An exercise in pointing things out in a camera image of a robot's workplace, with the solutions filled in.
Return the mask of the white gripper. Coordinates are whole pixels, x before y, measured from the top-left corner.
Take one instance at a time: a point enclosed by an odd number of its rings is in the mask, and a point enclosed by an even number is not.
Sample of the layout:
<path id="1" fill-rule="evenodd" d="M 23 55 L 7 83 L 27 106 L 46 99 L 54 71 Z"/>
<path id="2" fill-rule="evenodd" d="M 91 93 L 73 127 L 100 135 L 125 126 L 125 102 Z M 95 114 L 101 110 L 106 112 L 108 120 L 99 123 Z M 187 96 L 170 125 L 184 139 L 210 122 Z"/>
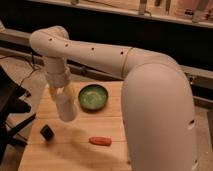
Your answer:
<path id="1" fill-rule="evenodd" d="M 68 67 L 64 67 L 63 69 L 45 68 L 45 77 L 50 86 L 49 94 L 53 101 L 55 101 L 57 95 L 56 88 L 65 87 L 70 82 L 70 76 L 71 73 Z M 69 84 L 65 87 L 65 93 L 69 96 L 70 101 L 74 103 L 76 99 L 76 91 L 73 84 Z"/>

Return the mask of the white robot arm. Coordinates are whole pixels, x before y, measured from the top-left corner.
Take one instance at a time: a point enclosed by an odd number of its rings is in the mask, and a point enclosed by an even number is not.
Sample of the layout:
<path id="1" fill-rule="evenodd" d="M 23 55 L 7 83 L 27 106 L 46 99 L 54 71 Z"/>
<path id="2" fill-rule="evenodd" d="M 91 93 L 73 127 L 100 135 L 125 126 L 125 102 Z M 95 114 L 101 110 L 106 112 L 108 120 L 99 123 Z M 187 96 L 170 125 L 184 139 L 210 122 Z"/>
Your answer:
<path id="1" fill-rule="evenodd" d="M 73 41 L 61 26 L 29 38 L 55 90 L 70 83 L 67 58 L 123 80 L 121 110 L 133 171 L 197 171 L 195 109 L 189 81 L 170 56 L 149 50 Z"/>

